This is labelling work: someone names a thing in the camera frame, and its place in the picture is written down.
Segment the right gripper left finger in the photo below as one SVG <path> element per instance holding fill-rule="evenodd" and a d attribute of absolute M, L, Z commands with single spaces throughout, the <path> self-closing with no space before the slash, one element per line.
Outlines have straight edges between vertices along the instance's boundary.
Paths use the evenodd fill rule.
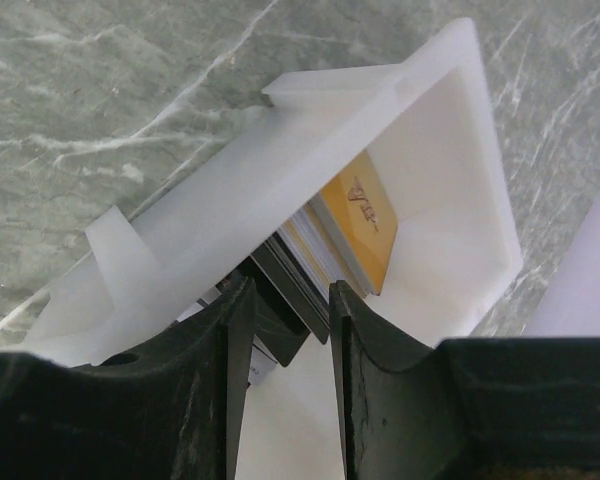
<path fill-rule="evenodd" d="M 0 479 L 231 479 L 256 287 L 98 366 L 0 352 Z"/>

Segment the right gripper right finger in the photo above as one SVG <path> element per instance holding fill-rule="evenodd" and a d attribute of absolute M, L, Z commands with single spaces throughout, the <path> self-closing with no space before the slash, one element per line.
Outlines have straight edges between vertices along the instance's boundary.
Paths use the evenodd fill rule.
<path fill-rule="evenodd" d="M 600 473 L 600 337 L 429 347 L 342 281 L 329 316 L 347 478 Z"/>

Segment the black credit card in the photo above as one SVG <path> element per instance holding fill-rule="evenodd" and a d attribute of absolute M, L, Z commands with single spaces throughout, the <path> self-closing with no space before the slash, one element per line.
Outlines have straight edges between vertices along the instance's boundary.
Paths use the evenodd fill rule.
<path fill-rule="evenodd" d="M 287 367 L 309 336 L 329 339 L 328 301 L 277 233 L 259 245 L 236 269 L 255 282 L 256 337 Z"/>

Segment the white plastic card tray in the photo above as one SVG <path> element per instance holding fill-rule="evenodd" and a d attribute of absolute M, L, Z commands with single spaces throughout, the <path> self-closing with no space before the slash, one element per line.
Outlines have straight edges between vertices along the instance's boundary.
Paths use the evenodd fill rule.
<path fill-rule="evenodd" d="M 134 220 L 112 208 L 52 287 L 26 351 L 99 364 L 174 322 L 358 154 L 398 219 L 370 308 L 422 343 L 465 336 L 522 266 L 476 28 L 400 64 L 286 73 L 272 107 Z"/>

